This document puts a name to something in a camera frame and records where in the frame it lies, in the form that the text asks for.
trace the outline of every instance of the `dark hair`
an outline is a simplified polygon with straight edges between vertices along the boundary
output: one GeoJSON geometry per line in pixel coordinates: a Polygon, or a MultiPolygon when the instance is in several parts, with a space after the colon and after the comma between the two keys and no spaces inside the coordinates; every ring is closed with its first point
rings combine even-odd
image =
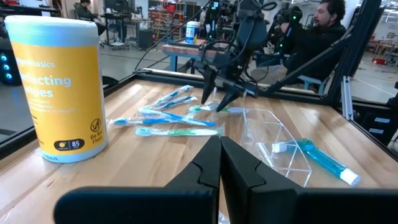
{"type": "Polygon", "coordinates": [[[341,21],[346,14],[346,1],[344,0],[322,0],[322,3],[328,3],[328,12],[337,15],[336,21],[341,21]]]}

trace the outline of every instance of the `yellow label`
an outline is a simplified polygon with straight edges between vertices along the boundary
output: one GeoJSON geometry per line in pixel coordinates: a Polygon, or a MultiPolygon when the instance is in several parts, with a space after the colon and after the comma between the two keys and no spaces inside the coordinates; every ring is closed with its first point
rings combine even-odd
{"type": "Polygon", "coordinates": [[[104,141],[97,47],[11,42],[40,148],[69,155],[104,141]]]}

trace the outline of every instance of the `white tube cap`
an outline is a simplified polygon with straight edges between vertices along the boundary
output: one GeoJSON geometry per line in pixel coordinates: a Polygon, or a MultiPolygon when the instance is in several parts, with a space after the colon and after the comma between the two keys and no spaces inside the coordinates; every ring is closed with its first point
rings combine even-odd
{"type": "Polygon", "coordinates": [[[283,142],[272,144],[272,152],[274,153],[281,153],[285,152],[286,150],[287,150],[287,145],[283,142]]]}
{"type": "Polygon", "coordinates": [[[341,172],[340,179],[345,181],[350,186],[355,186],[361,180],[361,177],[347,168],[341,172]]]}

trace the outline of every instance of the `workbench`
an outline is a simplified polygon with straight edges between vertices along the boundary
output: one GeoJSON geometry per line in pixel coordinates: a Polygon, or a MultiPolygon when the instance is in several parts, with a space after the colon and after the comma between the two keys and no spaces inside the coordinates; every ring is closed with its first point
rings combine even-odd
{"type": "MultiPolygon", "coordinates": [[[[106,97],[106,117],[134,116],[138,108],[176,88],[133,80],[106,97]]],[[[202,89],[194,88],[192,94],[200,100],[202,89]]],[[[185,114],[189,106],[176,106],[169,112],[185,114]]],[[[240,98],[232,106],[273,112],[294,138],[312,139],[320,149],[359,174],[361,181],[356,187],[398,188],[398,163],[333,108],[250,97],[240,98]]],[[[232,119],[225,124],[224,134],[239,142],[240,130],[232,119]]],[[[37,141],[1,160],[0,223],[52,223],[56,201],[69,190],[82,186],[164,186],[209,138],[141,137],[135,135],[134,128],[117,127],[108,128],[108,137],[109,143],[103,152],[74,164],[46,161],[37,141]]],[[[307,187],[349,187],[314,162],[309,163],[312,175],[307,187]]],[[[228,214],[222,189],[220,211],[228,214]]]]}
{"type": "MultiPolygon", "coordinates": [[[[170,56],[170,71],[177,71],[177,63],[178,57],[187,57],[192,58],[194,60],[200,59],[202,55],[202,50],[198,48],[199,45],[203,44],[205,40],[197,39],[195,44],[192,44],[192,47],[189,47],[190,44],[185,43],[184,40],[177,42],[179,44],[187,44],[187,46],[177,46],[172,44],[166,44],[162,46],[162,51],[164,54],[170,56]]],[[[206,57],[213,58],[216,55],[215,50],[207,50],[206,57]]]]}

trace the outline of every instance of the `man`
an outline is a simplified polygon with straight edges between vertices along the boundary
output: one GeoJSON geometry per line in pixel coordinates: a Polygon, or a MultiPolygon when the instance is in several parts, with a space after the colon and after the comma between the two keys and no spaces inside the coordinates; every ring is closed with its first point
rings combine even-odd
{"type": "MultiPolygon", "coordinates": [[[[81,20],[95,22],[94,18],[97,19],[97,17],[92,15],[91,11],[88,9],[90,4],[90,0],[80,0],[80,3],[75,4],[76,14],[81,20]]],[[[95,22],[95,25],[97,25],[98,28],[98,35],[101,35],[106,30],[106,26],[99,22],[95,22]]]]}
{"type": "MultiPolygon", "coordinates": [[[[275,84],[340,39],[346,32],[345,27],[340,23],[344,15],[344,0],[322,0],[313,17],[315,27],[310,30],[305,30],[300,26],[293,27],[290,38],[293,42],[293,52],[295,53],[284,63],[284,67],[280,66],[278,70],[270,72],[264,79],[264,82],[271,85],[275,84]]],[[[286,32],[288,26],[289,23],[283,23],[280,25],[280,29],[282,32],[286,32]]],[[[326,59],[303,75],[319,80],[326,79],[340,61],[342,53],[341,51],[326,59]]],[[[296,79],[289,87],[303,88],[303,84],[301,80],[296,79]]]]}

